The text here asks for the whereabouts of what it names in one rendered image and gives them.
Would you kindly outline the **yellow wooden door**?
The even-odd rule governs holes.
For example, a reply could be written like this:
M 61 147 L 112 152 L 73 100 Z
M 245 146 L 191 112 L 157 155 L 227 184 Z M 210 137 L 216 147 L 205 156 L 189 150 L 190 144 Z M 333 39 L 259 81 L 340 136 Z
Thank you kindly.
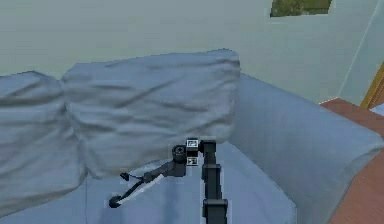
M 384 103 L 384 61 L 378 69 L 360 107 L 372 109 Z

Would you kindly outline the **green framed wall picture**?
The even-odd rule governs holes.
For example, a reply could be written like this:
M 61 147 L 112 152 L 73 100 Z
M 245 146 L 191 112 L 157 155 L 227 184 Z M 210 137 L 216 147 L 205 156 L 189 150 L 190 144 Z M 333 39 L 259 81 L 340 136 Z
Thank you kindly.
M 273 0 L 271 17 L 327 14 L 332 0 Z

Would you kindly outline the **blue-grey sofa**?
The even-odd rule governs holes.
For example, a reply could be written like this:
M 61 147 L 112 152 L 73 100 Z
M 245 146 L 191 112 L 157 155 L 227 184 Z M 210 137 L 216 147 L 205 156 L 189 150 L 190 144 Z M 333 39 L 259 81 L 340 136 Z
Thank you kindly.
M 384 137 L 243 74 L 220 49 L 0 76 L 0 224 L 205 224 L 201 170 L 117 209 L 121 174 L 215 140 L 228 224 L 329 224 Z

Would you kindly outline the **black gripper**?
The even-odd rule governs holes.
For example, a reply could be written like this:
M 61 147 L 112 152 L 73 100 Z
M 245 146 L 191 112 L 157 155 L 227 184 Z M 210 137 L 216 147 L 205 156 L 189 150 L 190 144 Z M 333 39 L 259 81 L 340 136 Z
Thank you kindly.
M 134 176 L 129 173 L 120 173 L 120 177 L 125 181 L 131 178 L 139 180 L 123 195 L 116 195 L 109 199 L 110 208 L 118 208 L 127 200 L 136 196 L 140 190 L 144 189 L 145 183 L 153 181 L 155 178 L 163 175 L 164 177 L 183 177 L 186 175 L 186 147 L 184 145 L 176 145 L 172 149 L 172 160 L 161 165 L 152 171 L 146 172 L 142 176 Z

